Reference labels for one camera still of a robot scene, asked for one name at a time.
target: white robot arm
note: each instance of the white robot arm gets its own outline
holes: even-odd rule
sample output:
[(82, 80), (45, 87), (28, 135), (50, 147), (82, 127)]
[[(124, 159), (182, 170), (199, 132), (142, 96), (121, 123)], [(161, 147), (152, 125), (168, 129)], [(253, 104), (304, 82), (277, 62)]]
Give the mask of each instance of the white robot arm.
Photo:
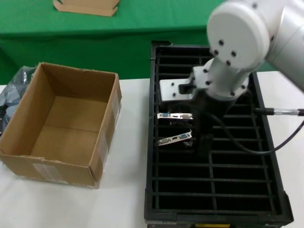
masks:
[(214, 58), (188, 79), (161, 80), (162, 101), (194, 100), (204, 90), (231, 103), (264, 60), (304, 92), (304, 0), (227, 0), (212, 12), (207, 35)]

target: cardboard box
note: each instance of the cardboard box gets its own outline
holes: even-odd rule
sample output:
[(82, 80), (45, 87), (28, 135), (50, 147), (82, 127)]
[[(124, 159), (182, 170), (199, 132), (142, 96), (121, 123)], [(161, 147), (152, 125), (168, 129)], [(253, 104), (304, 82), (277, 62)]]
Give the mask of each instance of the cardboard box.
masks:
[(0, 159), (19, 176), (98, 188), (121, 97), (116, 73), (40, 63)]
[(53, 0), (55, 8), (63, 12), (113, 16), (119, 0)]

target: black cable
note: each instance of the black cable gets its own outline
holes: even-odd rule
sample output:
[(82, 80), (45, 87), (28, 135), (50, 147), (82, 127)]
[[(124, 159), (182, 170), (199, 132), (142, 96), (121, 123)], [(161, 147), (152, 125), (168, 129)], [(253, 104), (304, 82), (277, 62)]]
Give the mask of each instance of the black cable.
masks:
[[(185, 104), (185, 103), (179, 103), (176, 104), (176, 106), (188, 106), (189, 108), (193, 108), (196, 110), (199, 110), (198, 107), (196, 107), (195, 105), (192, 104)], [(231, 132), (229, 131), (229, 129), (226, 127), (226, 125), (224, 124), (223, 121), (221, 121), (219, 118), (217, 118), (215, 115), (213, 114), (209, 114), (206, 112), (201, 112), (203, 115), (205, 115), (206, 117), (208, 117), (209, 119), (215, 121), (217, 124), (219, 124), (221, 126), (221, 128), (223, 129), (223, 131), (225, 132), (225, 134), (228, 136), (228, 138), (231, 140), (231, 142), (233, 144), (235, 144), (238, 148), (240, 148), (241, 150), (250, 153), (250, 154), (256, 154), (256, 155), (268, 155), (271, 154), (273, 152), (276, 152), (277, 150), (281, 149), (283, 146), (285, 146), (287, 143), (289, 143), (290, 140), (292, 140), (296, 134), (299, 133), (299, 131), (301, 130), (301, 128), (304, 126), (304, 121), (298, 126), (298, 128), (284, 141), (282, 142), (280, 145), (278, 145), (277, 147), (275, 147), (272, 150), (269, 151), (254, 151), (251, 149), (246, 148), (245, 146), (243, 146), (242, 144), (240, 144), (238, 141), (236, 141), (236, 139), (233, 137), (233, 135), (231, 134)]]

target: metal rod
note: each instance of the metal rod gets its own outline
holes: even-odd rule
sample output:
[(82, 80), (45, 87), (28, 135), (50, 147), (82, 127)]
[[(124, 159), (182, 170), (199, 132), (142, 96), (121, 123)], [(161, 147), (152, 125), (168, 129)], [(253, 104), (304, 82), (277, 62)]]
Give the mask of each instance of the metal rod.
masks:
[(298, 109), (283, 109), (275, 108), (274, 115), (299, 115), (300, 111)]

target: green tablecloth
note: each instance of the green tablecloth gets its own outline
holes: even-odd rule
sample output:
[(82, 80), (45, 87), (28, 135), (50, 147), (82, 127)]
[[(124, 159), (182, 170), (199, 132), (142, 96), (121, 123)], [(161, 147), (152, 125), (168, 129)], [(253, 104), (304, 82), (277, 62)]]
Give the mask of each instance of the green tablecloth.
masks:
[(147, 78), (151, 41), (208, 44), (208, 17), (221, 2), (121, 0), (108, 18), (59, 12), (52, 0), (1, 0), (0, 84), (41, 61)]

